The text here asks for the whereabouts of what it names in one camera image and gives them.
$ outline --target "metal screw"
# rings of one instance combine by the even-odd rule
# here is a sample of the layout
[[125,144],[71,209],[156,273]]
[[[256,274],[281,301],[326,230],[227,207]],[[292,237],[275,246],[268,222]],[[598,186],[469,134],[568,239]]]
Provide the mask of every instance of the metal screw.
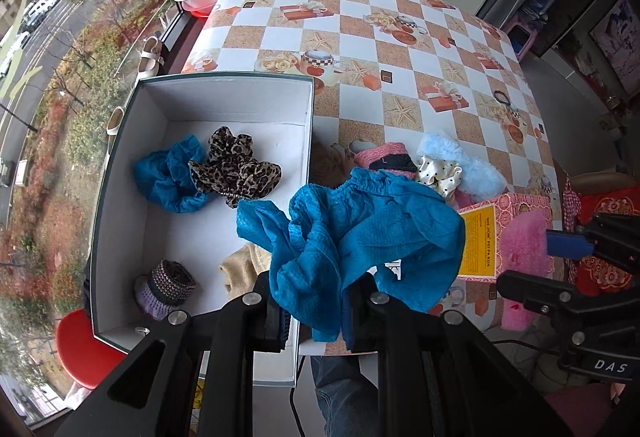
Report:
[[248,292],[242,296],[242,303],[245,305],[258,305],[262,301],[262,296],[258,292]]
[[385,305],[385,303],[389,302],[389,295],[386,292],[376,291],[371,293],[369,299],[375,305]]
[[171,325],[180,325],[187,321],[187,313],[185,311],[173,311],[169,314],[169,323]]
[[578,331],[571,336],[571,341],[574,345],[581,345],[584,343],[584,332]]
[[451,310],[444,313],[444,321],[449,325],[460,325],[464,319],[465,317],[458,311]]

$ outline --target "stool seat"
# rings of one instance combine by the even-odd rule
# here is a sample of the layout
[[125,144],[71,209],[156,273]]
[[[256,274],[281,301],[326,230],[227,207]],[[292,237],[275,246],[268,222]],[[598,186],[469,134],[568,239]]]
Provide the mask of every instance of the stool seat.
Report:
[[56,331],[58,357],[66,372],[84,388],[94,390],[127,354],[94,337],[84,309],[67,314]]

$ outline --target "jeans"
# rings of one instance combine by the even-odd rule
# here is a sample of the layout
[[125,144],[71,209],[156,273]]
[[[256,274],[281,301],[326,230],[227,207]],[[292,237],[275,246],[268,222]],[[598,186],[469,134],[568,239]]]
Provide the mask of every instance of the jeans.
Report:
[[311,371],[327,437],[377,437],[378,389],[358,356],[312,356]]

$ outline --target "street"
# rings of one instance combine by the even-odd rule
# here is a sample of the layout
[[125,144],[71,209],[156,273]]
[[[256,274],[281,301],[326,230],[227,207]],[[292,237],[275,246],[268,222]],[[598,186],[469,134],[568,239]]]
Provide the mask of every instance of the street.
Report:
[[[68,0],[60,0],[31,35],[24,47],[14,83],[31,68],[42,66],[42,69],[31,77],[27,86],[14,99],[2,100],[2,104],[20,119],[28,123],[33,119],[43,90],[47,87],[60,59],[69,50],[68,46],[72,42],[70,38],[76,38],[91,17],[91,7],[91,2],[77,5]],[[2,112],[4,115],[0,120],[0,157],[17,163],[28,129],[8,113]],[[11,188],[0,187],[0,222],[2,224],[6,224],[9,215],[10,198]]]

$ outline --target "table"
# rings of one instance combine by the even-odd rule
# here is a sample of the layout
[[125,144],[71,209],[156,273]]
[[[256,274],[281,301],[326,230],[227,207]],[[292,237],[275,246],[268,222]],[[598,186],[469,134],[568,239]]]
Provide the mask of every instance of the table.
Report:
[[[218,0],[183,72],[305,74],[316,83],[313,133],[325,146],[404,143],[442,130],[492,163],[513,192],[549,197],[558,180],[544,122],[508,37],[439,0]],[[436,309],[481,330],[499,324],[495,286],[456,280]],[[343,354],[344,343],[301,343]]]

